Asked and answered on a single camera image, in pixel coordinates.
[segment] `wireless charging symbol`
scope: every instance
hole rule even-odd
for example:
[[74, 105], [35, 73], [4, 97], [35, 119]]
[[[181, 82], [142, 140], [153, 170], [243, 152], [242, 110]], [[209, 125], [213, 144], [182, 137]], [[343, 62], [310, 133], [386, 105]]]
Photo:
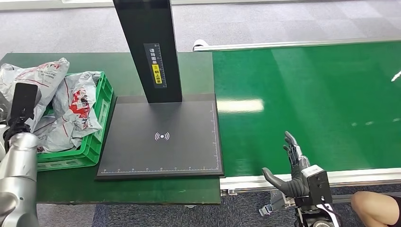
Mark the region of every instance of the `wireless charging symbol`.
[[158, 141], [159, 139], [169, 140], [170, 139], [170, 134], [168, 132], [165, 133], [165, 134], [160, 134], [160, 133], [156, 132], [155, 140]]

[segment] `black pillar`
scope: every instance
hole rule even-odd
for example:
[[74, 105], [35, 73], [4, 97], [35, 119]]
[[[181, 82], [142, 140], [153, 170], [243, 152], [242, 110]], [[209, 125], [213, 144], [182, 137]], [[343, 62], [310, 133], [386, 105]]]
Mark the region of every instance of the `black pillar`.
[[181, 102], [170, 0], [113, 2], [148, 102]]

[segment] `black vertical stand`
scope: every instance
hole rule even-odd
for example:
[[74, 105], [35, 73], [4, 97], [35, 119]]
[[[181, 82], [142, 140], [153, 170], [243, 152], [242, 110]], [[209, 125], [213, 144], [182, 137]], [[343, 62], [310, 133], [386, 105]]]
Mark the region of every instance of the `black vertical stand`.
[[113, 1], [148, 102], [181, 102], [170, 0]]
[[182, 95], [170, 0], [114, 5], [147, 102], [117, 97], [96, 178], [223, 175], [215, 94]]

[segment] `yellow label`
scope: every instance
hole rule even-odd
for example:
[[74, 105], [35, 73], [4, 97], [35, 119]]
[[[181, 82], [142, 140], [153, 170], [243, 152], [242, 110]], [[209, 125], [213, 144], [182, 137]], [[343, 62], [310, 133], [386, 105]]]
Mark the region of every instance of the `yellow label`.
[[159, 65], [153, 64], [152, 65], [152, 69], [153, 69], [153, 75], [155, 76], [155, 82], [157, 84], [161, 84], [162, 83], [162, 78], [161, 78], [161, 75], [160, 75]]

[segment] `knee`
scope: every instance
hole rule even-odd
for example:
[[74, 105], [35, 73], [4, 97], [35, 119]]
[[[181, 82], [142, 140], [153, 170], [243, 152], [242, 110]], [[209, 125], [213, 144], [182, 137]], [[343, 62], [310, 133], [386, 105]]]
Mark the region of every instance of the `knee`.
[[351, 206], [357, 213], [367, 213], [375, 205], [374, 192], [356, 192], [351, 197]]

